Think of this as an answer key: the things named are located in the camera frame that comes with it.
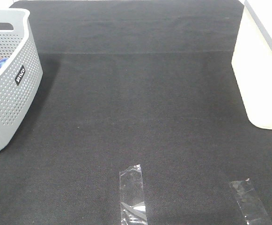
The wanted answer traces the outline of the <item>black table mat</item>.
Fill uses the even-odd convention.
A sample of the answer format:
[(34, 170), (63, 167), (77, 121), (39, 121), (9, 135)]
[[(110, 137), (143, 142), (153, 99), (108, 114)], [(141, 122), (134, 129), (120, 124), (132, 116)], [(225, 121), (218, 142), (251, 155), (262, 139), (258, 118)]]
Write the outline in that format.
[(231, 67), (236, 0), (19, 1), (43, 78), (0, 152), (0, 225), (118, 225), (141, 165), (151, 225), (241, 225), (250, 178), (272, 220), (272, 130)]

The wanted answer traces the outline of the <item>middle clear tape strip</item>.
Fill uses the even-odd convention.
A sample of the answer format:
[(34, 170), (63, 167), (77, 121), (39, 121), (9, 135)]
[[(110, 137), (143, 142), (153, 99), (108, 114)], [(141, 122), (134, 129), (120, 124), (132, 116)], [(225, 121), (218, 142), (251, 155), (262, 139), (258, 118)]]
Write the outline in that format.
[(122, 225), (147, 225), (146, 206), (140, 165), (119, 173), (120, 211)]

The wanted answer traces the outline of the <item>clear tape strip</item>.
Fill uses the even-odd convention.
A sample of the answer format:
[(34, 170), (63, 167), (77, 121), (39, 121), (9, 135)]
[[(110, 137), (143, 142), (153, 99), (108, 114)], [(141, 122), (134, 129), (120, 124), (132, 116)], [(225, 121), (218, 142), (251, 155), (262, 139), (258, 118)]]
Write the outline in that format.
[(250, 180), (229, 183), (246, 225), (272, 225), (272, 221)]
[(119, 173), (120, 211), (122, 225), (147, 225), (146, 206), (140, 165)]

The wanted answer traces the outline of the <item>grey perforated laundry basket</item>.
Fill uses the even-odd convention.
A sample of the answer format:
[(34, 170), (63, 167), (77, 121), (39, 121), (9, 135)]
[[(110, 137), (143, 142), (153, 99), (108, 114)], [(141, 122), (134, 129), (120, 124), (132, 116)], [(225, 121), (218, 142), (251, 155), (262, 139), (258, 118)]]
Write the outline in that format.
[(29, 23), (30, 12), (23, 8), (0, 9), (0, 151), (5, 148), (24, 119), (40, 85), (43, 70)]

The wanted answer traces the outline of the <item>white plastic basket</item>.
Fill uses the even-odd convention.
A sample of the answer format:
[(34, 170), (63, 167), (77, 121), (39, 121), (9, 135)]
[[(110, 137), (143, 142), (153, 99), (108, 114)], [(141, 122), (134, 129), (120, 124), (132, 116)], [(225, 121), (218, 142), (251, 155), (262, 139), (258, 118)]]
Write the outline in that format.
[(249, 121), (272, 129), (272, 0), (246, 0), (231, 65)]

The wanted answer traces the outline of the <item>right clear tape strip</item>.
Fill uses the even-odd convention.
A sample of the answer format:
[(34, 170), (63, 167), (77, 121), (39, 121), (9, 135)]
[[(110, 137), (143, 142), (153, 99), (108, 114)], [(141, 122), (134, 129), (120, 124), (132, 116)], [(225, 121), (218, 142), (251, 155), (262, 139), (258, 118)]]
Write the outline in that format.
[(250, 180), (229, 183), (246, 225), (272, 225), (272, 221)]

